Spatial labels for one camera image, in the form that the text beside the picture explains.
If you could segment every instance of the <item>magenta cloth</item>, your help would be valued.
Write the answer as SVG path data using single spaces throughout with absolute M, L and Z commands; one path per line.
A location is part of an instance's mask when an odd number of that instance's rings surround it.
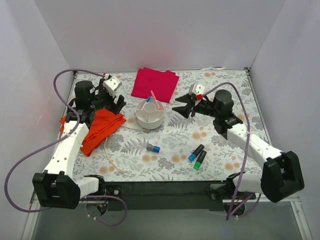
M 157 71 L 147 67 L 139 69 L 134 81 L 131 96 L 147 99 L 153 91 L 160 102 L 170 103 L 179 76 L 172 71 Z

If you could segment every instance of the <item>white backdrop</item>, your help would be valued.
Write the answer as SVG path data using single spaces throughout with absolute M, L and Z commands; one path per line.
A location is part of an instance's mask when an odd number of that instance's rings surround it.
M 33 0 L 0 0 L 0 239 L 21 238 L 28 214 L 15 210 L 4 194 L 9 169 L 23 156 L 57 139 L 63 105 L 53 78 L 68 64 Z M 67 97 L 72 78 L 59 79 Z M 29 208 L 32 177 L 42 172 L 53 149 L 18 166 L 9 181 L 13 201 Z
M 288 0 L 251 69 L 272 143 L 299 156 L 299 193 L 313 239 L 320 239 L 320 2 Z
M 34 0 L 70 67 L 250 67 L 285 0 Z

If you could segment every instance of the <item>blue cap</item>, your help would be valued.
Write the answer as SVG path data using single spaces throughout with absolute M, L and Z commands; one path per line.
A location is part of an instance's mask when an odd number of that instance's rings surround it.
M 192 154 L 188 157 L 188 159 L 192 162 L 193 160 L 196 159 L 196 157 L 197 157 L 197 156 L 192 153 Z
M 160 147 L 154 146 L 154 147 L 153 147 L 153 151 L 156 152 L 156 153 L 158 153 L 158 152 L 160 151 Z

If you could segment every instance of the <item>white plastic bowl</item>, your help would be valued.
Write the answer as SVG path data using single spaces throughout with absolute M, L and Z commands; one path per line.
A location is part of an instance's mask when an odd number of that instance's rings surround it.
M 152 99 L 151 102 L 143 100 L 138 104 L 138 106 L 136 106 L 136 119 L 144 129 L 156 129 L 160 127 L 165 120 L 164 106 L 161 102 L 157 102 L 160 106 L 160 110 L 158 109 L 154 99 Z

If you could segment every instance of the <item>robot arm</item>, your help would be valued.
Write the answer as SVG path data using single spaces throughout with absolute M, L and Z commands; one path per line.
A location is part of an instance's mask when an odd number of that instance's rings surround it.
M 245 150 L 247 127 L 232 112 L 234 102 L 227 90 L 218 90 L 213 101 L 203 97 L 204 86 L 193 84 L 189 93 L 175 100 L 186 103 L 174 107 L 185 118 L 195 113 L 214 117 L 213 125 L 218 134 Z M 264 194 L 270 201 L 278 201 L 302 190 L 305 187 L 298 156 L 269 145 L 255 134 L 250 134 L 248 155 L 262 169 L 262 174 L 245 173 L 239 186 L 240 192 Z M 227 194 L 232 195 L 238 183 L 239 173 L 230 175 L 226 180 Z
M 98 192 L 99 195 L 104 195 L 102 176 L 89 175 L 74 180 L 73 168 L 82 142 L 95 119 L 95 112 L 106 108 L 118 114 L 126 105 L 122 95 L 117 103 L 114 103 L 115 92 L 120 85 L 118 78 L 109 74 L 100 79 L 97 87 L 94 87 L 91 81 L 79 81 L 75 84 L 75 99 L 70 105 L 78 112 L 80 123 L 68 138 L 57 145 L 44 171 L 35 173 L 32 179 L 41 206 L 75 209 L 79 200 L 89 194 Z M 68 110 L 61 137 L 68 135 L 76 124 L 77 116 Z

